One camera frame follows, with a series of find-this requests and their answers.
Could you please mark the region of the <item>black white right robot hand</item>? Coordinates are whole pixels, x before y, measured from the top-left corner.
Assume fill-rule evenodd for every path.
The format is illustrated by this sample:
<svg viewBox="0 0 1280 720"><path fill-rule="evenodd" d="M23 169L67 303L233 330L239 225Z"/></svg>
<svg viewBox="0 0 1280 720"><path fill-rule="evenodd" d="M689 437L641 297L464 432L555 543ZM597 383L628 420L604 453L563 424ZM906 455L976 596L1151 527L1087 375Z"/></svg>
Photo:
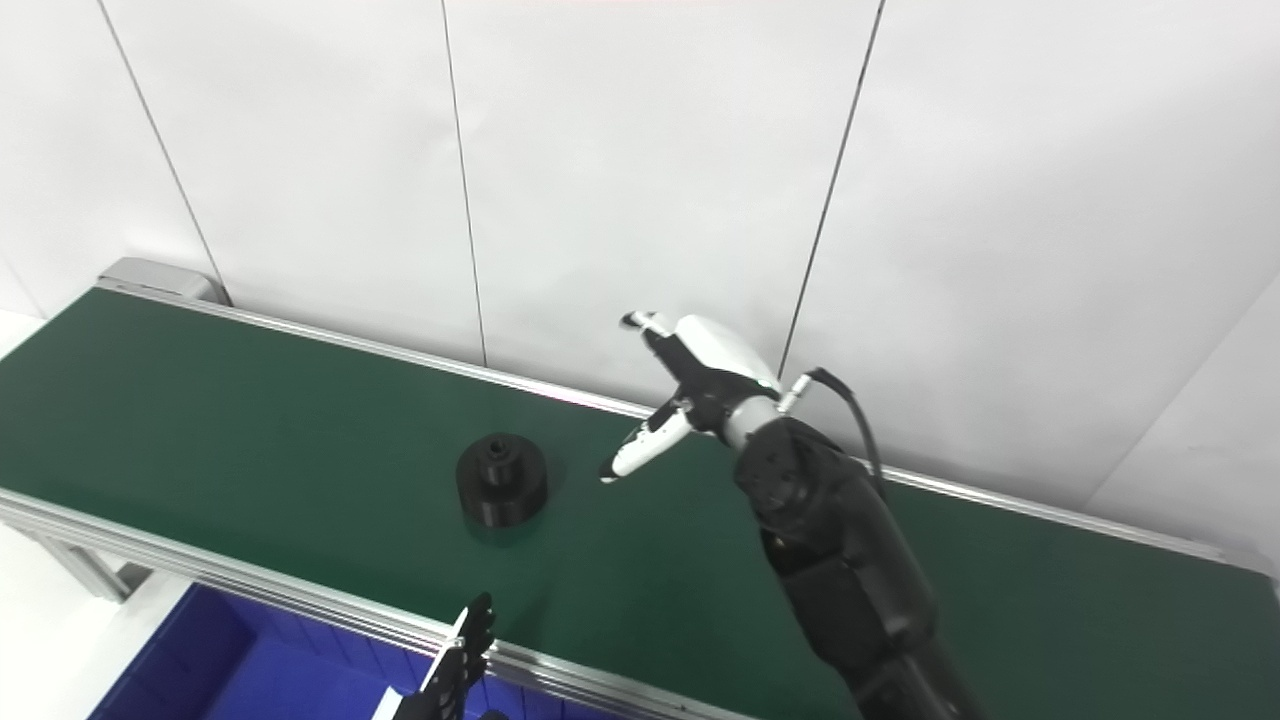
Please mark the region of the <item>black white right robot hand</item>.
<svg viewBox="0 0 1280 720"><path fill-rule="evenodd" d="M760 428L782 418L778 377L733 331L705 316L672 320L649 311L627 313L621 323L640 333L676 389L602 464L602 482L635 473L691 433L714 436L740 451Z"/></svg>

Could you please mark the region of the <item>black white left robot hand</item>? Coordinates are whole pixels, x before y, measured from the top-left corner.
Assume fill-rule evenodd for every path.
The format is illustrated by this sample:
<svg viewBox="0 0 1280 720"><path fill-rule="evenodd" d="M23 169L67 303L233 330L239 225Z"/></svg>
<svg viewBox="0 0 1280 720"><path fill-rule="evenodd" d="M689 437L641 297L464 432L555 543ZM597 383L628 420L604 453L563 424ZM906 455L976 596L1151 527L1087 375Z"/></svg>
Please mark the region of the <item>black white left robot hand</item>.
<svg viewBox="0 0 1280 720"><path fill-rule="evenodd" d="M419 687L408 694L387 689L372 717L462 719L470 691L486 671L495 619L492 594L477 594L452 624Z"/></svg>

